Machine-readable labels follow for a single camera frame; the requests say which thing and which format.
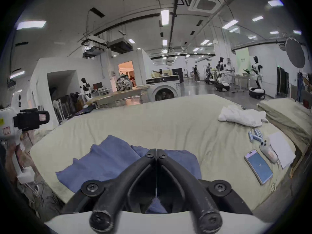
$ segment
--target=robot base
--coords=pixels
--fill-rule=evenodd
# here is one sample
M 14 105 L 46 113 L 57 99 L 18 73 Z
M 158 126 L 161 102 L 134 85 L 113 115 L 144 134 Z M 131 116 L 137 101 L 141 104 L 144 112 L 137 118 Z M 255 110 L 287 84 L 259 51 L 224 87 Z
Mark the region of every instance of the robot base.
M 215 81 L 214 79 L 205 79 L 205 83 L 206 84 L 215 84 L 217 81 Z
M 228 83 L 216 83 L 215 90 L 222 92 L 222 91 L 230 91 L 230 84 Z
M 263 99 L 265 99 L 266 91 L 261 88 L 250 88 L 249 96 L 255 99 L 260 99 L 263 96 Z

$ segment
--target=blue towel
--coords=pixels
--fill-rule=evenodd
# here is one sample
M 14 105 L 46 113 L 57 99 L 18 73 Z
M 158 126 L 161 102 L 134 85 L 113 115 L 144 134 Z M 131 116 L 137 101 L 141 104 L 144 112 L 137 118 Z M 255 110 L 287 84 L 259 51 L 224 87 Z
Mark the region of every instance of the blue towel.
M 112 135 L 99 145 L 93 144 L 90 152 L 80 159 L 73 158 L 73 164 L 56 172 L 58 180 L 76 193 L 88 180 L 105 181 L 116 178 L 133 162 L 143 157 L 149 150 L 141 146 L 130 146 Z M 193 176 L 201 179 L 197 158 L 188 151 L 164 150 L 167 155 L 184 166 Z M 146 213 L 167 213 L 155 198 Z

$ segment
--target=mattress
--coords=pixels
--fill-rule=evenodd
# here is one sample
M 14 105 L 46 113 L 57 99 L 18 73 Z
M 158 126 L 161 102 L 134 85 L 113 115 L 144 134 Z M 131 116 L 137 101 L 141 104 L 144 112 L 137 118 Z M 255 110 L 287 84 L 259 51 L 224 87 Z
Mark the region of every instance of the mattress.
M 267 119 L 281 129 L 302 154 L 306 152 L 312 137 L 312 117 L 307 108 L 291 98 L 262 100 L 258 107 L 267 113 Z
M 188 150 L 196 155 L 203 179 L 228 181 L 253 210 L 287 169 L 270 163 L 260 152 L 259 142 L 249 141 L 249 127 L 218 121 L 222 107 L 230 104 L 235 103 L 217 95 L 198 95 L 94 110 L 51 131 L 32 147 L 31 156 L 46 183 L 66 203 L 74 193 L 58 181 L 55 172 L 86 155 L 92 144 L 99 145 L 108 135 L 149 149 Z M 271 123 L 263 123 L 260 130 L 264 135 L 280 131 Z M 282 134 L 295 152 L 292 141 Z M 244 160 L 252 149 L 273 171 L 273 178 L 264 185 Z

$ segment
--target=white controller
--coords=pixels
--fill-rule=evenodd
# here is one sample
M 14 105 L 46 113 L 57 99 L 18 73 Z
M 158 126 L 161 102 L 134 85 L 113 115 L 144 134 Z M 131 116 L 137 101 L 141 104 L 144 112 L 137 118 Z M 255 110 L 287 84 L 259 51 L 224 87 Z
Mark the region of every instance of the white controller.
M 264 155 L 270 159 L 273 163 L 277 162 L 277 155 L 273 151 L 270 143 L 270 139 L 263 139 L 259 146 L 261 152 L 264 153 Z

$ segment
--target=washing machine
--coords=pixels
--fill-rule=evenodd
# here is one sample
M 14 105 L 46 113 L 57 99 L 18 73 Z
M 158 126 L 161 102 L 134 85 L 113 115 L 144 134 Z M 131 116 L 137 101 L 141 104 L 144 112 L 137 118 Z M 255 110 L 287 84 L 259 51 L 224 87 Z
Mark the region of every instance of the washing machine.
M 181 97 L 181 85 L 178 75 L 162 76 L 146 80 L 149 85 L 150 102 Z

